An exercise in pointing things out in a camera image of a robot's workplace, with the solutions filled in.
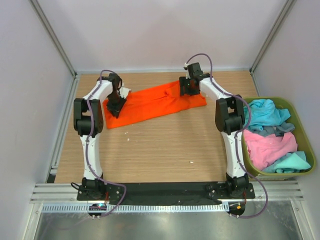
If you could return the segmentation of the orange t-shirt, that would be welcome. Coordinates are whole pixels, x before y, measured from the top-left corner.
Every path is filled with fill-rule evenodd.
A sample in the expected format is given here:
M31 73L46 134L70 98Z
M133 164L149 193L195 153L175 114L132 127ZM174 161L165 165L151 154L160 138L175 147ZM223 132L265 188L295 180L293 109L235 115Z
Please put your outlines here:
M119 117L114 117L107 110L107 103L108 100L106 99L103 102L103 109L108 129L132 125L207 105L206 98L201 94L181 96L178 81L130 92Z

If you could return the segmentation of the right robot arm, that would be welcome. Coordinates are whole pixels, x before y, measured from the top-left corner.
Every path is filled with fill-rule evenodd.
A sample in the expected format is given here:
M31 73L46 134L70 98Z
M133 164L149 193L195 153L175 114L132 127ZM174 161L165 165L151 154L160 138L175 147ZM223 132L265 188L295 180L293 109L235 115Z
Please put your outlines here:
M227 157L225 192L231 198L240 198L249 186L241 143L245 125L243 99L223 89L211 73L202 71L198 62L185 63L183 68L186 76L179 78L180 95L204 93L215 101L215 126L222 135Z

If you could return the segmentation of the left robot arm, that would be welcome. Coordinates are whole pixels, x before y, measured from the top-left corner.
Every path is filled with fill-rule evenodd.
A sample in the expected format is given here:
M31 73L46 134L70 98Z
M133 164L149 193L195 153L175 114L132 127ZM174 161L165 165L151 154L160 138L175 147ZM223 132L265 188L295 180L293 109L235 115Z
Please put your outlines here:
M104 128L104 113L117 119L130 90L123 86L121 77L111 70L102 70L93 89L73 101L73 128L80 137L84 173L77 189L77 200L103 200L107 196L107 182L100 162L100 136Z

